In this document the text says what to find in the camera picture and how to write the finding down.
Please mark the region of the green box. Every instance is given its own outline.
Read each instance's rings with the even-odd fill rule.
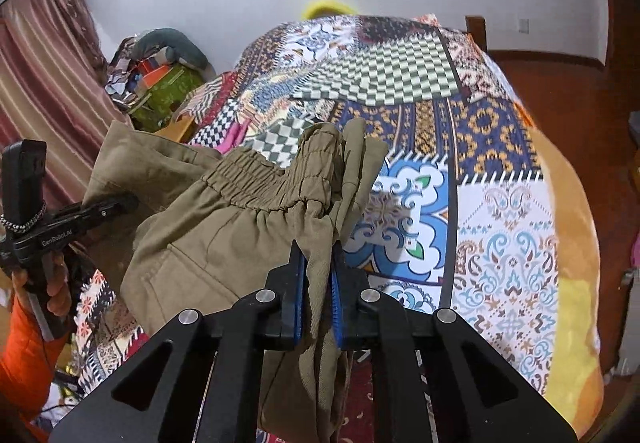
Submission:
[[[155,133],[166,127],[184,97],[203,83],[197,71],[176,64],[130,110],[129,115],[137,121],[136,128]]]

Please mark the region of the pile of clutter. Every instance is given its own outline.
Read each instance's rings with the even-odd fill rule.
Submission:
[[[107,94],[148,132],[167,125],[187,93],[215,77],[206,55],[172,28],[124,39],[107,73]]]

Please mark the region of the yellow round object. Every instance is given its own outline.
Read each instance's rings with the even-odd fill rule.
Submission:
[[[327,16],[354,16],[356,11],[335,0],[317,0],[311,3],[302,13],[302,20],[317,19]]]

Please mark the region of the wall outlet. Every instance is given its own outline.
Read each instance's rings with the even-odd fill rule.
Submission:
[[[520,33],[529,33],[529,19],[518,19],[518,31]]]

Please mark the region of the hand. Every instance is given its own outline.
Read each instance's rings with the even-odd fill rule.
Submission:
[[[65,258],[61,253],[53,254],[53,276],[47,284],[47,294],[50,296],[47,309],[58,317],[65,317],[71,309],[71,293],[66,285],[68,270]],[[28,274],[25,269],[17,268],[11,274],[14,283],[15,297],[20,301],[20,306],[25,311],[33,314],[31,303],[24,285],[27,284]]]

